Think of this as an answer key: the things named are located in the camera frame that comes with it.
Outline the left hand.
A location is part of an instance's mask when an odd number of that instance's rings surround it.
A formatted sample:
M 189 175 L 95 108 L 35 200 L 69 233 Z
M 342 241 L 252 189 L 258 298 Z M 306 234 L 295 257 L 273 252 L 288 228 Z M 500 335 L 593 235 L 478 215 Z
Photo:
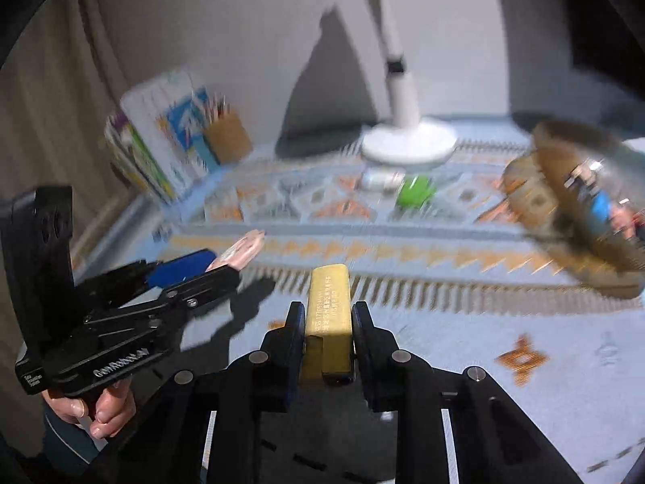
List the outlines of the left hand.
M 40 395 L 51 411 L 67 424 L 79 424 L 82 418 L 92 418 L 89 434 L 94 439 L 116 436 L 137 411 L 130 378 L 105 388 L 93 404 L 67 398 L 57 390 L 45 390 Z

